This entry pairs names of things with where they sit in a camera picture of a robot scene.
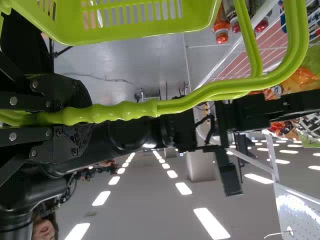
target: orange bottle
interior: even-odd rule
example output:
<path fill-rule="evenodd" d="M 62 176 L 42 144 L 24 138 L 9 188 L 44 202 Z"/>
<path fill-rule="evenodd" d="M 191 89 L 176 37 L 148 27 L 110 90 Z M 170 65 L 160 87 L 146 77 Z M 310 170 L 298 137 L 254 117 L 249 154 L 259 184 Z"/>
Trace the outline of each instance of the orange bottle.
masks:
<path fill-rule="evenodd" d="M 228 31 L 230 30 L 230 23 L 228 22 L 224 5 L 221 3 L 219 12 L 216 16 L 215 22 L 213 24 L 213 31 L 216 35 L 217 44 L 226 44 L 228 42 L 229 36 Z"/>

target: green cart handle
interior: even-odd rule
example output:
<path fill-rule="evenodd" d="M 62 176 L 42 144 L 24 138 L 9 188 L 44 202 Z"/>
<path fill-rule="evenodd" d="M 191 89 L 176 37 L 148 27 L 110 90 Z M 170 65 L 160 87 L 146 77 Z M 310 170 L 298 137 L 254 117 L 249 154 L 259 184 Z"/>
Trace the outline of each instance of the green cart handle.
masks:
<path fill-rule="evenodd" d="M 305 0 L 284 1 L 288 48 L 281 64 L 272 72 L 262 74 L 262 62 L 254 37 L 245 0 L 235 0 L 236 12 L 251 64 L 251 77 L 217 81 L 206 84 L 180 99 L 150 100 L 143 103 L 124 101 L 113 106 L 94 104 L 88 108 L 66 107 L 59 112 L 26 114 L 0 110 L 0 121 L 12 126 L 74 125 L 79 122 L 101 123 L 138 119 L 143 116 L 159 117 L 164 114 L 181 113 L 201 102 L 235 99 L 248 92 L 267 89 L 282 83 L 301 65 L 309 45 L 309 26 Z"/>

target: lime green shopping basket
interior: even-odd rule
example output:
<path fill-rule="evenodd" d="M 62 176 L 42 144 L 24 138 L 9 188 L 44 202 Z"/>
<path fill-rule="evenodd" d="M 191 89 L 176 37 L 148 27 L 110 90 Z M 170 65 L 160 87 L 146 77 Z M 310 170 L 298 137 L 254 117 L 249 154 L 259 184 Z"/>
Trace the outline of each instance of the lime green shopping basket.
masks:
<path fill-rule="evenodd" d="M 53 39 L 80 45 L 200 30 L 214 21 L 221 1 L 0 0 L 0 10 L 8 14 L 13 7 Z M 124 101 L 114 106 L 94 104 L 85 109 L 67 107 L 59 112 L 0 110 L 0 122 L 12 126 L 74 125 L 158 117 L 186 111 L 205 101 L 240 98 L 250 91 L 282 83 L 298 69 L 307 54 L 306 0 L 284 1 L 288 47 L 281 64 L 266 75 L 263 75 L 263 63 L 245 0 L 234 0 L 234 5 L 251 65 L 251 77 L 212 82 L 179 99 Z"/>
<path fill-rule="evenodd" d="M 213 18 L 213 0 L 0 0 L 66 45 L 196 31 Z"/>

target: bolt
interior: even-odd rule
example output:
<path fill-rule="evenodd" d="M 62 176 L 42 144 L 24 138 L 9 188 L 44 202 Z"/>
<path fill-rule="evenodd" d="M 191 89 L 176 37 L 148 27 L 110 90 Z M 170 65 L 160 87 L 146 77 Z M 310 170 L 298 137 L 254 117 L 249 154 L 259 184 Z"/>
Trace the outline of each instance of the bolt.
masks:
<path fill-rule="evenodd" d="M 32 150 L 32 152 L 31 152 L 31 156 L 32 157 L 35 157 L 35 156 L 37 156 L 37 154 L 38 154 L 38 152 L 37 152 L 37 150 Z"/>
<path fill-rule="evenodd" d="M 32 87 L 33 87 L 34 89 L 36 89 L 36 88 L 38 87 L 38 81 L 33 81 L 33 82 L 32 82 Z"/>
<path fill-rule="evenodd" d="M 10 98 L 10 104 L 11 104 L 12 106 L 17 105 L 17 102 L 18 102 L 18 98 L 17 98 L 17 97 L 12 96 L 12 97 Z"/>
<path fill-rule="evenodd" d="M 46 131 L 46 132 L 45 132 L 45 135 L 46 135 L 47 137 L 50 137 L 50 135 L 51 135 L 51 130 L 49 129 L 48 131 Z"/>
<path fill-rule="evenodd" d="M 9 136 L 10 141 L 15 141 L 17 139 L 17 134 L 15 132 L 12 132 Z"/>
<path fill-rule="evenodd" d="M 58 137 L 60 137 L 60 136 L 62 135 L 61 130 L 57 130 L 57 131 L 56 131 L 56 135 L 57 135 Z"/>

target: green plastic basket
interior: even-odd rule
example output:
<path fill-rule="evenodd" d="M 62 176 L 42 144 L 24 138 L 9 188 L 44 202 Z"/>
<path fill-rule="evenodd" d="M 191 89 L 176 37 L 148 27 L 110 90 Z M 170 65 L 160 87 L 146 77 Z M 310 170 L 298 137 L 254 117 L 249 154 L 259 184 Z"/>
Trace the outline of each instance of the green plastic basket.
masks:
<path fill-rule="evenodd" d="M 10 14 L 13 8 L 52 39 L 75 46 L 201 30 L 211 23 L 217 2 L 0 0 L 0 11 Z"/>

